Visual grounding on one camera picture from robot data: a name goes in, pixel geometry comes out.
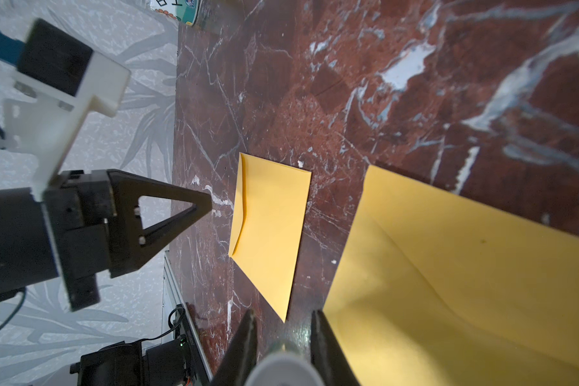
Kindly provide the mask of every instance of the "red marble table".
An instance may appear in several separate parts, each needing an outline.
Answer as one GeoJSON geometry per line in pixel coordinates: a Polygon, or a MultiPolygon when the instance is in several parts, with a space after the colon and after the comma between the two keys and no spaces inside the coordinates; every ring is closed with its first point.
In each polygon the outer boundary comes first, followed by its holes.
{"type": "Polygon", "coordinates": [[[308,355],[369,165],[579,235],[579,1],[233,1],[178,44],[173,182],[214,206],[170,260],[213,371],[247,308],[308,355]],[[239,152],[313,173],[285,323],[227,254],[239,152]]]}

